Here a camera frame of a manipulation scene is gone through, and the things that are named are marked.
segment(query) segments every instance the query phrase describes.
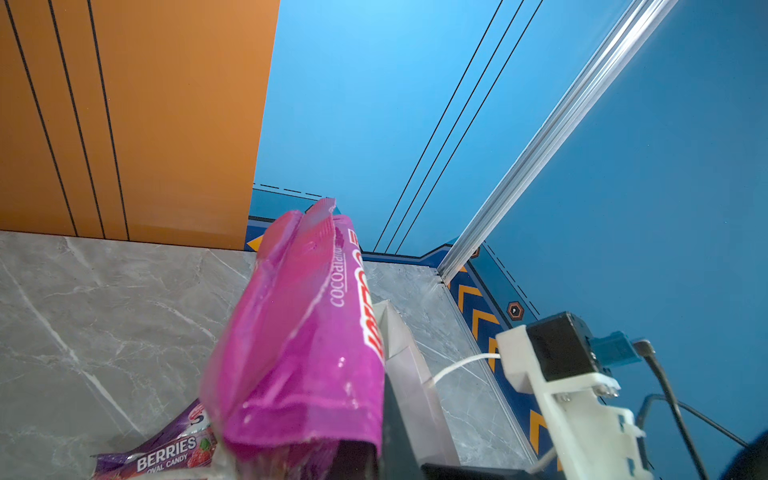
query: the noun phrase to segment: brown hexagon bolt graphic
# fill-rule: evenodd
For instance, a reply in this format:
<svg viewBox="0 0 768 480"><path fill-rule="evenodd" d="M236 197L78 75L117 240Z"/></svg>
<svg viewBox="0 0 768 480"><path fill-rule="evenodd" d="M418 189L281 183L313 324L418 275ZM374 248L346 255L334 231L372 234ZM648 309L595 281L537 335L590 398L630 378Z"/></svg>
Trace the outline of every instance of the brown hexagon bolt graphic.
<svg viewBox="0 0 768 480"><path fill-rule="evenodd" d="M522 320L523 313L525 313L525 309L520 304L520 302L509 303L509 306L507 307L507 314L509 315L509 318L513 319L514 321Z"/></svg>

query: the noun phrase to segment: marble tile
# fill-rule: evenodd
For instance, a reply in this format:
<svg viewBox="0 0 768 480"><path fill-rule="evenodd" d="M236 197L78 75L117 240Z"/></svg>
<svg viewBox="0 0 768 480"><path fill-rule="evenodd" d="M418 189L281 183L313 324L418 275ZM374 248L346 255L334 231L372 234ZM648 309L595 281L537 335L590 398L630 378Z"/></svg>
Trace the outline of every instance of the marble tile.
<svg viewBox="0 0 768 480"><path fill-rule="evenodd" d="M0 478L87 478L197 396L255 253L0 232ZM476 353L434 270L368 263L430 371ZM516 466L481 362L438 385L465 464Z"/></svg>
<svg viewBox="0 0 768 480"><path fill-rule="evenodd" d="M392 302L433 375L479 353L434 269L373 262L365 268L374 301ZM470 363L443 378L436 388L445 420L463 465L524 468L531 464L528 447L495 382L486 362Z"/></svg>

